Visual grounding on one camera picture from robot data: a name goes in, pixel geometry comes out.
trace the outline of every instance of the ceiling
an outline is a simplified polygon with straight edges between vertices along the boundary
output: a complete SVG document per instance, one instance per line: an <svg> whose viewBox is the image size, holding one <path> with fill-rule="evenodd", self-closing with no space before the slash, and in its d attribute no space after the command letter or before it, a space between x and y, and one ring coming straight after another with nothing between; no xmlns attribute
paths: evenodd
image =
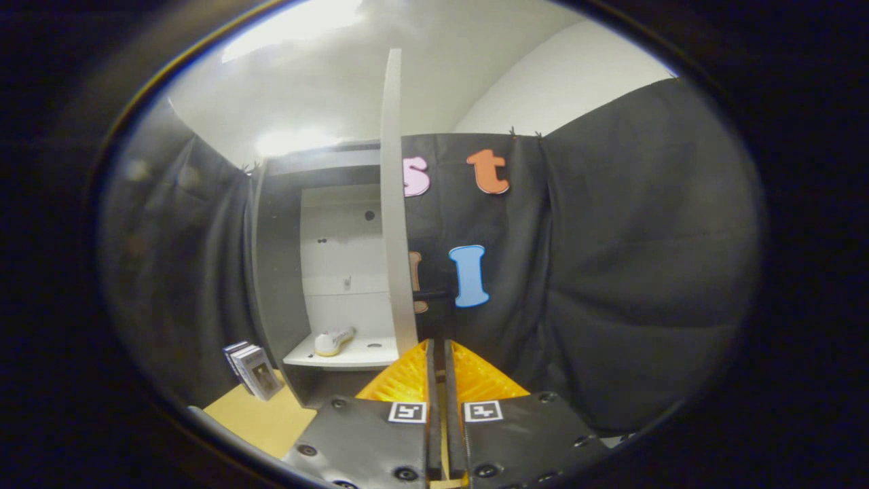
<svg viewBox="0 0 869 489"><path fill-rule="evenodd" d="M388 52L401 48L402 133L450 132L511 66L584 19L544 0L362 0L356 12L347 27L227 63L218 47L169 99L239 166L262 161L256 143L274 131L377 139Z"/></svg>

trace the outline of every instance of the shelf board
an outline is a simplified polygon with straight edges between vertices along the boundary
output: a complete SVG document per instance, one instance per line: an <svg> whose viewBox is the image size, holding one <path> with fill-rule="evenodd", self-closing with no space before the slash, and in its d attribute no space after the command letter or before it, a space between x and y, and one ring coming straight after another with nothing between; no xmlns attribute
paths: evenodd
<svg viewBox="0 0 869 489"><path fill-rule="evenodd" d="M283 358L287 365L304 365L332 368L383 367L398 359L395 338L364 337L356 335L334 357L321 357L314 353L314 338L309 334L292 352ZM369 347L378 344L380 347Z"/></svg>

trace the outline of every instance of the orange letter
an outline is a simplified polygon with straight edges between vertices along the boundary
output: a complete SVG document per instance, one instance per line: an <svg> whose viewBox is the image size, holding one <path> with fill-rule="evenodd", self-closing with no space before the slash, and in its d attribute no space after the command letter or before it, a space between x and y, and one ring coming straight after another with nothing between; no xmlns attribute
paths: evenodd
<svg viewBox="0 0 869 489"><path fill-rule="evenodd" d="M477 176L477 186L486 193L504 193L510 188L507 180L499 180L495 173L496 166L504 166L504 158L494 155L492 150L483 150L468 157L468 164L474 166Z"/></svg>
<svg viewBox="0 0 869 489"><path fill-rule="evenodd" d="M420 268L420 262L422 261L422 255L420 255L416 251L411 251L410 253L410 281L412 283L412 288L414 291L420 290L420 276L418 270ZM428 311L428 302L424 300L415 300L414 301L414 313L422 314L423 312Z"/></svg>

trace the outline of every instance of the book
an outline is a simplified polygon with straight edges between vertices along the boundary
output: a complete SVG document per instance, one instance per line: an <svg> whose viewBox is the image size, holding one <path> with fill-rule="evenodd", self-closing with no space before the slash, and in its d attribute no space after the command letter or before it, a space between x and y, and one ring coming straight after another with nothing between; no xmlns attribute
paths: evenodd
<svg viewBox="0 0 869 489"><path fill-rule="evenodd" d="M259 399L267 401L281 390L281 381L272 370L265 350L260 346L251 345L230 356L242 377L250 385L251 391Z"/></svg>
<svg viewBox="0 0 869 489"><path fill-rule="evenodd" d="M226 348L223 348L223 356L226 357L226 361L228 361L229 366L232 367L232 372L235 374L235 378L238 379L238 383L244 385L244 390L247 391L248 394L253 395L254 393L250 390L250 386L248 386L248 383L244 381L244 378L238 371L238 367L235 366L235 362L232 361L232 358L230 357L230 355L238 352L239 350L247 347L248 345L250 345L249 341L240 341L238 343L234 343L233 345L229 345Z"/></svg>

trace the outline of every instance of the white cabinet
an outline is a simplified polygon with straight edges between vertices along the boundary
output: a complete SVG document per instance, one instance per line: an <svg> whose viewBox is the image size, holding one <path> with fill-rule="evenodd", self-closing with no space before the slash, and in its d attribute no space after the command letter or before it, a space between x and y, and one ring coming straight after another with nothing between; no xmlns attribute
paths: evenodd
<svg viewBox="0 0 869 489"><path fill-rule="evenodd" d="M300 258L311 333L284 363L359 369L398 359L380 203L378 184L302 191ZM341 353L314 353L317 335L347 326L356 336Z"/></svg>

